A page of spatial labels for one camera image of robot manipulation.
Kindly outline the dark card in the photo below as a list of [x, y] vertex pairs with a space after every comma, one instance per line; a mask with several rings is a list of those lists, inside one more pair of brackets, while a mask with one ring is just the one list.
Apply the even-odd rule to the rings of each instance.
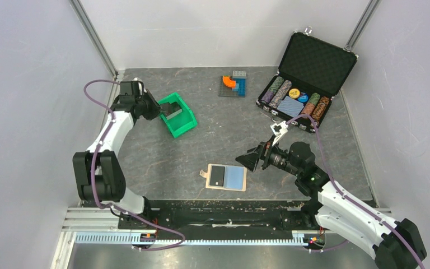
[[179, 103], [163, 103], [161, 104], [161, 114], [167, 119], [172, 119], [183, 111]]

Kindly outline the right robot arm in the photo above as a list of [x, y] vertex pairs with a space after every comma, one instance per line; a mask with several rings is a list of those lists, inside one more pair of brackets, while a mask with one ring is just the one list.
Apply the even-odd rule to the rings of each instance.
[[309, 196], [301, 222], [331, 230], [367, 253], [377, 268], [423, 268], [427, 251], [415, 223], [397, 221], [356, 198], [315, 163], [310, 145], [294, 142], [282, 150], [272, 140], [261, 142], [236, 161], [249, 171], [274, 166], [296, 177], [295, 185]]

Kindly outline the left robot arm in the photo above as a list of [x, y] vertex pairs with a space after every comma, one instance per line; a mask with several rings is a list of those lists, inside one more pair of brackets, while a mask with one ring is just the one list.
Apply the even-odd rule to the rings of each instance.
[[85, 151], [73, 155], [72, 163], [77, 192], [81, 200], [94, 202], [100, 209], [109, 208], [132, 216], [139, 228], [153, 223], [148, 199], [129, 190], [118, 161], [118, 153], [136, 121], [157, 118], [161, 107], [139, 79], [115, 82], [119, 95], [111, 105], [105, 105], [88, 93], [90, 81], [83, 92], [86, 97], [104, 108], [107, 120], [95, 141]]

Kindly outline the beige leather card holder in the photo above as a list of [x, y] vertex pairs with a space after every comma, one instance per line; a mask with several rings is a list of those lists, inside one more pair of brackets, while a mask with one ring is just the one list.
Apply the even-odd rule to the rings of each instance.
[[[225, 167], [225, 181], [223, 187], [215, 187], [209, 185], [209, 177], [211, 166], [219, 165]], [[205, 179], [205, 187], [207, 189], [219, 189], [226, 191], [245, 192], [247, 185], [247, 169], [244, 166], [208, 164], [207, 170], [201, 170], [199, 175]]]

